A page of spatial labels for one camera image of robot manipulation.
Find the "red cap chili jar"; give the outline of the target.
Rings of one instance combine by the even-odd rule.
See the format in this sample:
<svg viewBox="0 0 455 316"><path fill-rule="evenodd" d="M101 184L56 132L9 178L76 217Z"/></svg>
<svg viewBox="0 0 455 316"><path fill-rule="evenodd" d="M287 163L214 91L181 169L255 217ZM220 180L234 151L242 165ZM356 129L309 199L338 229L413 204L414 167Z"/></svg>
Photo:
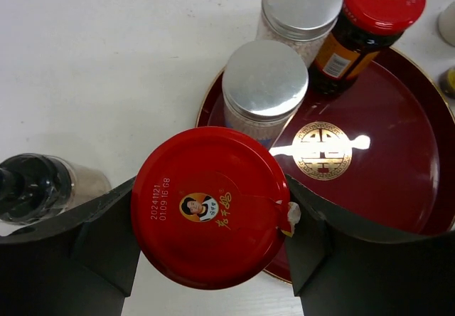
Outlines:
<svg viewBox="0 0 455 316"><path fill-rule="evenodd" d="M259 142L198 127L158 146L132 189L134 235L150 264L190 288L219 290L266 268L301 217Z"/></svg>

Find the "black lid spice jar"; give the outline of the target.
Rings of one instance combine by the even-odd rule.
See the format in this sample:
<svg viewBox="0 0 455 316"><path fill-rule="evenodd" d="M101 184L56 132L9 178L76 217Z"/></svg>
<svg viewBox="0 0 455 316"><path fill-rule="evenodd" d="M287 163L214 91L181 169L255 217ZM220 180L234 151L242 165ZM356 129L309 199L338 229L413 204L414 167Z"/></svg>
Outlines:
<svg viewBox="0 0 455 316"><path fill-rule="evenodd" d="M50 155L18 154L1 163L1 222L29 225L110 190L107 177L97 169Z"/></svg>

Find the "silver cap shaker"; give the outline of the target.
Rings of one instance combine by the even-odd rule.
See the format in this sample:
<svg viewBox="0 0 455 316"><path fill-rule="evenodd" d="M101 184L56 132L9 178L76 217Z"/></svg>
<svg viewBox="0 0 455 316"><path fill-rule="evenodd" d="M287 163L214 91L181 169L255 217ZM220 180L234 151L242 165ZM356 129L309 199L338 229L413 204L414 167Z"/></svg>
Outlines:
<svg viewBox="0 0 455 316"><path fill-rule="evenodd" d="M222 76L225 126L267 149L277 141L301 106L309 74L301 56L278 41L240 46Z"/></svg>
<svg viewBox="0 0 455 316"><path fill-rule="evenodd" d="M294 49L309 67L336 25L343 0L262 0L257 39Z"/></svg>

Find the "white powder glass jar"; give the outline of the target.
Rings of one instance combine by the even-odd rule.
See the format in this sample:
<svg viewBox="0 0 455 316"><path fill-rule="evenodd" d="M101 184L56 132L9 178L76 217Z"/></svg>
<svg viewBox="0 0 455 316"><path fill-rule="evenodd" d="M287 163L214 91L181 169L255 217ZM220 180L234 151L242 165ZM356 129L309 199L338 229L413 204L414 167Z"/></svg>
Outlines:
<svg viewBox="0 0 455 316"><path fill-rule="evenodd" d="M439 14L438 30L444 41L455 46L455 1L451 2Z"/></svg>

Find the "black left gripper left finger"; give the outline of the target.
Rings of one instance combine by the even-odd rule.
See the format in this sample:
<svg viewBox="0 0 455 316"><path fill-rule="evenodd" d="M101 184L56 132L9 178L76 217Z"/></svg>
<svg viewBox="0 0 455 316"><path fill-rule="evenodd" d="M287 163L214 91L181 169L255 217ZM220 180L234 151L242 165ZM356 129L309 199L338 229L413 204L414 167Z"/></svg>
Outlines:
<svg viewBox="0 0 455 316"><path fill-rule="evenodd" d="M133 184L1 237L1 314L120 315L140 254Z"/></svg>

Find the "red cap sauce jar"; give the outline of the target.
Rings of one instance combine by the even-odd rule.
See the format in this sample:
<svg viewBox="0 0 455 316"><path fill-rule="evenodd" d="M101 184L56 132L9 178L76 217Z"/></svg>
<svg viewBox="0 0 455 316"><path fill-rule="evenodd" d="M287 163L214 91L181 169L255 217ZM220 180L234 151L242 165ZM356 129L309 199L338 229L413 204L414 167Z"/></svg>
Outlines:
<svg viewBox="0 0 455 316"><path fill-rule="evenodd" d="M343 0L336 25L309 67L310 86L336 96L422 15L426 0Z"/></svg>

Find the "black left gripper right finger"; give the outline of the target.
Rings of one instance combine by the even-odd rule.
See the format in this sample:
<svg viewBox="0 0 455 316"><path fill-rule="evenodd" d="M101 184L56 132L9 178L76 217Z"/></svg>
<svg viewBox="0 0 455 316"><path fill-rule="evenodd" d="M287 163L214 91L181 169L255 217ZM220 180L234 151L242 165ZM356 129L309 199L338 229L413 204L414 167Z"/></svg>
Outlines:
<svg viewBox="0 0 455 316"><path fill-rule="evenodd" d="M285 242L305 315L453 315L454 232L382 226L318 196L294 178L301 209Z"/></svg>

